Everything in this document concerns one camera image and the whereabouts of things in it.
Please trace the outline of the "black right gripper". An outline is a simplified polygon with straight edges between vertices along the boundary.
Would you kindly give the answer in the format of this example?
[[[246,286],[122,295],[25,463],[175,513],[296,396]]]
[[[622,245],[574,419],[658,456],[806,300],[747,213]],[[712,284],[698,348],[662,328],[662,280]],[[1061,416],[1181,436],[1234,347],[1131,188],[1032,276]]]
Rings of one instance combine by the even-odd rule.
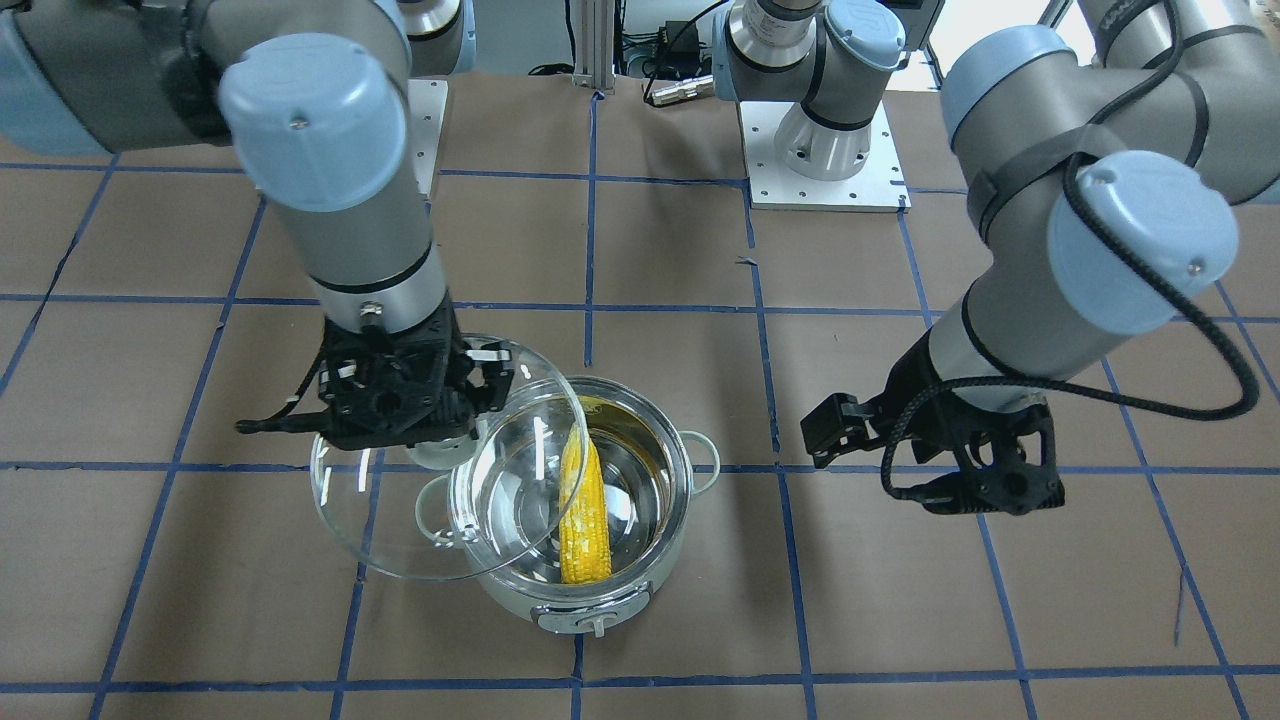
[[[475,416],[506,407],[515,380],[509,345],[463,348],[451,301],[401,333],[361,333],[324,322],[319,396],[324,413],[236,421],[242,436],[320,433],[343,450],[411,446],[468,436]],[[481,384],[467,380],[480,370]]]

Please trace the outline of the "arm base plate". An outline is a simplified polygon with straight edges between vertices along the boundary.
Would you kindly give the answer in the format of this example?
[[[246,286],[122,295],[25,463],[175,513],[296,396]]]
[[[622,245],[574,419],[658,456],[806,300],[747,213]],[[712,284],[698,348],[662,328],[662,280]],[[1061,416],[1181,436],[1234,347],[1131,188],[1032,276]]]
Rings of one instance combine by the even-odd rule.
[[[831,129],[797,102],[740,102],[751,205],[790,211],[906,211],[911,200],[884,105],[868,126]]]
[[[440,138],[449,99],[445,79],[411,78],[407,82],[410,104],[408,150],[419,193],[433,197]]]

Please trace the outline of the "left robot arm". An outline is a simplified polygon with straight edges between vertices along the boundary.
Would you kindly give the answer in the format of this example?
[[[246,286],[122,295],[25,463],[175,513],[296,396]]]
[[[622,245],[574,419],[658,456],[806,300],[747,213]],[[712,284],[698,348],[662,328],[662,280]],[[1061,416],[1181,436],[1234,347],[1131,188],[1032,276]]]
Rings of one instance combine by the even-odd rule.
[[[1000,29],[941,86],[966,213],[992,263],[865,402],[801,423],[815,468],[883,450],[881,484],[934,514],[1056,509],[1044,389],[1196,421],[1260,384],[1192,299],[1233,264],[1233,209],[1277,201],[1277,50],[1247,1],[1083,1],[1096,61],[1051,27]],[[1073,384],[1132,337],[1190,320],[1242,396],[1194,409]]]

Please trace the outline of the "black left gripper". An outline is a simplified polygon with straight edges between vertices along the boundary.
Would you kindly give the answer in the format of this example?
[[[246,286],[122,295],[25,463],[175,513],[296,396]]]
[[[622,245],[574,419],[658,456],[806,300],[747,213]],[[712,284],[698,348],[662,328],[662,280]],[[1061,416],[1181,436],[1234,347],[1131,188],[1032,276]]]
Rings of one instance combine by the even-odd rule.
[[[826,469],[837,457],[854,451],[883,448],[884,437],[873,437],[872,421],[879,416],[879,432],[888,436],[908,404],[923,389],[940,383],[928,354],[929,342],[916,341],[895,363],[879,395],[879,413],[873,402],[837,392],[819,402],[800,420],[803,442],[815,469]],[[1021,438],[1036,436],[1044,460],[1051,460],[1051,414],[1046,404],[1023,404],[1014,411],[989,411],[969,404],[959,389],[946,389],[925,401],[908,421],[911,451],[918,462],[950,451],[959,470],[925,484],[925,511],[937,515],[996,512],[986,497],[989,480],[1050,480],[1051,464],[1027,461]]]

